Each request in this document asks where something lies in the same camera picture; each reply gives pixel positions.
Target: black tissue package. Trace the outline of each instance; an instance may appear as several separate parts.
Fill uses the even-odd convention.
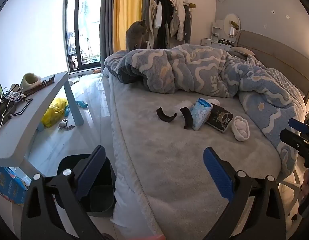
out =
[[[225,132],[234,115],[221,106],[217,106],[215,104],[212,105],[213,108],[210,111],[210,116],[206,123],[216,128],[220,132]]]

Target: cat's head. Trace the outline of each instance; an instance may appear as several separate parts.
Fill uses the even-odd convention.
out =
[[[133,24],[133,31],[145,35],[147,33],[147,24],[145,20],[135,22]]]

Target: blue table leg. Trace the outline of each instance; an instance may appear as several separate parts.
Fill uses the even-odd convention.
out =
[[[84,123],[83,117],[80,113],[79,107],[77,106],[77,103],[75,101],[75,98],[73,96],[69,81],[67,80],[64,85],[64,91],[67,96],[67,100],[70,106],[70,110],[74,119],[74,123],[76,126],[81,126]]]

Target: silver bolt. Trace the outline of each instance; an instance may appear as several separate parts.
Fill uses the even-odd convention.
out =
[[[72,171],[70,169],[66,169],[66,170],[63,171],[62,174],[65,175],[65,176],[69,176],[71,173],[72,173]]]
[[[237,175],[242,178],[246,177],[246,173],[244,171],[238,171]]]
[[[35,174],[35,175],[33,176],[33,179],[34,179],[34,180],[38,180],[38,179],[40,179],[40,177],[41,177],[41,175],[40,175],[39,173],[37,173],[37,174]]]
[[[274,180],[275,180],[274,176],[272,176],[272,175],[268,175],[268,176],[267,176],[267,179],[268,179],[269,181],[274,181]]]

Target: yellow curtain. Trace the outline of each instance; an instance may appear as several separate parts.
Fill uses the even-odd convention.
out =
[[[126,49],[126,31],[141,20],[142,0],[113,1],[113,50]]]

